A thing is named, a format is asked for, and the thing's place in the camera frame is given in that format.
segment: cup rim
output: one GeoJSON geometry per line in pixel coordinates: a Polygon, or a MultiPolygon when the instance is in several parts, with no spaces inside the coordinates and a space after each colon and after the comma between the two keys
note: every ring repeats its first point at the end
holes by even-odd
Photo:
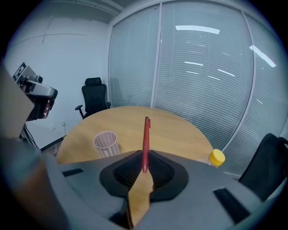
{"type": "Polygon", "coordinates": [[[94,146],[95,146],[97,149],[108,149],[108,148],[110,148],[111,146],[113,146],[116,142],[117,142],[117,135],[116,135],[115,132],[112,132],[112,131],[103,131],[103,132],[100,132],[100,133],[98,133],[98,134],[94,137],[94,139],[93,139],[93,144],[94,144],[94,146]],[[98,135],[100,135],[100,134],[102,134],[102,133],[113,133],[113,134],[116,136],[115,142],[113,142],[112,145],[110,145],[110,146],[108,146],[108,147],[105,147],[105,148],[97,147],[97,146],[95,145],[95,139],[97,138],[98,135]]]}

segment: office chair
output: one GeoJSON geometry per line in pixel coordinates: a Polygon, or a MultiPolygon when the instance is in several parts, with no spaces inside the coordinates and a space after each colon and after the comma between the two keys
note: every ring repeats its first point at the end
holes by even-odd
{"type": "Polygon", "coordinates": [[[85,100],[85,112],[83,115],[81,107],[79,105],[75,110],[79,110],[82,119],[97,113],[99,111],[109,109],[110,102],[105,102],[106,85],[102,84],[101,78],[87,78],[85,85],[82,87],[82,93],[85,100]]]}
{"type": "Polygon", "coordinates": [[[267,134],[257,148],[239,182],[265,201],[287,176],[288,141],[267,134]]]}

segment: yellow bottle cap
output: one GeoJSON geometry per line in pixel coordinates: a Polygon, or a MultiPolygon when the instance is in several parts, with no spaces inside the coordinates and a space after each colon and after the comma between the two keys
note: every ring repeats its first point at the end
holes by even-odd
{"type": "Polygon", "coordinates": [[[219,149],[214,149],[209,154],[209,160],[213,165],[220,166],[225,161],[225,155],[219,149]]]}

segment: table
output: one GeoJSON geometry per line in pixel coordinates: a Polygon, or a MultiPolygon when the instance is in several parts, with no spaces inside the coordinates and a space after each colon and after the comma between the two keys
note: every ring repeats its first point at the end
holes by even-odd
{"type": "MultiPolygon", "coordinates": [[[[141,150],[146,116],[151,119],[151,150],[194,160],[207,157],[213,150],[198,128],[175,114],[156,108],[123,106],[95,113],[77,124],[64,138],[57,162],[63,164],[102,158],[93,139],[103,131],[117,134],[120,153],[141,150]]],[[[141,172],[128,194],[134,226],[149,209],[152,186],[151,174],[141,172]]]]}

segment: bottle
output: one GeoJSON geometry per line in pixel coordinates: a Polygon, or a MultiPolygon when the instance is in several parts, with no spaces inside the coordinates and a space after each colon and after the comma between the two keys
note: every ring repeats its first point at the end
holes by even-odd
{"type": "Polygon", "coordinates": [[[214,149],[207,158],[198,161],[213,165],[217,168],[225,161],[225,155],[219,149],[214,149]]]}

